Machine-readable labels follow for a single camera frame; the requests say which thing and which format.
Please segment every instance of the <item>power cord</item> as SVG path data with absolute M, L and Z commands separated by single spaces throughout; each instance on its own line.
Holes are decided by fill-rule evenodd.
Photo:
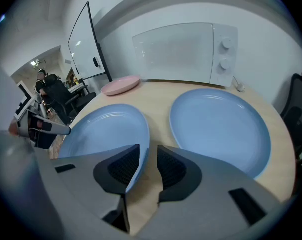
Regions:
M 235 81 L 237 83 L 236 89 L 238 90 L 238 92 L 244 93 L 245 90 L 246 90 L 246 87 L 244 86 L 244 84 L 243 83 L 239 83 L 235 76 L 233 76 L 233 77 L 234 77 L 234 79 L 235 79 Z

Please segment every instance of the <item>white microwave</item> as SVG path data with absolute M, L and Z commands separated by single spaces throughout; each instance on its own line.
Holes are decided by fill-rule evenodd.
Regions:
M 132 38 L 137 65 L 145 80 L 232 84 L 238 29 L 213 23 L 184 23 Z

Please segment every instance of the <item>microwave knob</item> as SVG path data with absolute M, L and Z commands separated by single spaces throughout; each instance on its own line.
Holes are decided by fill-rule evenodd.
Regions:
M 220 65 L 224 70 L 228 70 L 230 68 L 230 63 L 226 58 L 220 61 Z
M 233 45 L 232 45 L 232 40 L 231 38 L 225 38 L 222 40 L 222 45 L 225 49 L 230 49 Z

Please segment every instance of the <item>man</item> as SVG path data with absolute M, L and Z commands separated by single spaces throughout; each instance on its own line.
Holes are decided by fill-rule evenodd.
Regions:
M 59 118 L 62 120 L 62 122 L 67 125 L 71 122 L 70 118 L 66 115 L 63 107 L 57 103 L 54 98 L 49 97 L 45 90 L 44 87 L 46 87 L 46 82 L 45 82 L 45 76 L 46 76 L 46 71 L 44 69 L 40 69 L 38 74 L 37 74 L 37 80 L 35 83 L 35 89 L 36 91 L 41 94 L 42 99 L 44 102 L 50 107 L 55 110 Z

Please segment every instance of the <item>blue plate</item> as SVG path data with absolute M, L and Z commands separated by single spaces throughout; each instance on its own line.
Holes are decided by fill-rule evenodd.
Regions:
M 97 109 L 80 120 L 61 146 L 58 158 L 69 158 L 140 145 L 140 164 L 128 192 L 144 169 L 150 148 L 149 126 L 144 115 L 134 106 L 114 104 Z
M 225 161 L 256 178 L 271 154 L 268 128 L 243 99 L 222 90 L 196 89 L 179 96 L 170 126 L 181 149 Z

